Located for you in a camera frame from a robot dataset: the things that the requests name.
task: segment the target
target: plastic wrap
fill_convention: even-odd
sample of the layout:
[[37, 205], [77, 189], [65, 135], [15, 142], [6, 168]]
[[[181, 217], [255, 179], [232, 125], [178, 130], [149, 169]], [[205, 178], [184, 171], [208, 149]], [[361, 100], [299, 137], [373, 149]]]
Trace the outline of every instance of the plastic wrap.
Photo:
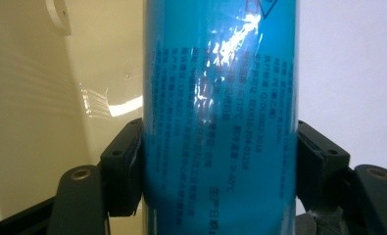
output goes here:
[[147, 1], [147, 234], [292, 234], [294, 38], [295, 1]]

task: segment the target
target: white wall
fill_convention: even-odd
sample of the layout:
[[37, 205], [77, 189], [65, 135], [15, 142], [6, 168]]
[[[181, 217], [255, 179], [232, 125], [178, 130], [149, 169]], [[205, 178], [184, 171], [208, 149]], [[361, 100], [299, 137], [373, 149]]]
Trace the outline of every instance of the white wall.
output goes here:
[[387, 168], [387, 0], [302, 0], [299, 40], [299, 119]]
[[0, 219], [89, 163], [65, 36], [41, 0], [0, 0]]
[[66, 1], [73, 78], [84, 100], [83, 123], [93, 164], [126, 123], [142, 115], [143, 14], [138, 0]]

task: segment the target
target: blue spray can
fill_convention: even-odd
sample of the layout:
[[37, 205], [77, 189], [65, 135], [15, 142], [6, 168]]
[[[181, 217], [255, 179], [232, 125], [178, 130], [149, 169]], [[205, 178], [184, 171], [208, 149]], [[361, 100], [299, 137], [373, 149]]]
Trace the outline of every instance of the blue spray can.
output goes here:
[[147, 234], [292, 234], [293, 0], [147, 0]]

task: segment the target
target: screw hole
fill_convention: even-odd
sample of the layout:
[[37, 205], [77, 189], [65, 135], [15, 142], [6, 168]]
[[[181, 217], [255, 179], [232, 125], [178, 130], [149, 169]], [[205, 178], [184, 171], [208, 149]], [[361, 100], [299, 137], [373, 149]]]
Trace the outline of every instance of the screw hole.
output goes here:
[[367, 173], [377, 179], [387, 180], [387, 172], [378, 168], [368, 168]]
[[327, 150], [327, 153], [331, 154], [331, 155], [337, 155], [337, 151], [335, 150]]
[[87, 178], [91, 174], [90, 169], [79, 169], [71, 175], [72, 180], [81, 180]]

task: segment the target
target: black holder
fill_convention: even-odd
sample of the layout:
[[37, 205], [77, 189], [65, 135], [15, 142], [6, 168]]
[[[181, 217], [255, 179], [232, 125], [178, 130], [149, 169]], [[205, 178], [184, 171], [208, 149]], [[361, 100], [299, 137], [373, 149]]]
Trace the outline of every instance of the black holder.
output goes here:
[[[110, 234], [109, 216], [134, 215], [142, 195], [142, 120], [130, 122], [101, 162], [66, 172], [57, 195], [0, 221], [0, 234]], [[307, 213], [297, 235], [387, 235], [387, 169], [349, 168], [350, 155], [303, 121], [297, 197]]]

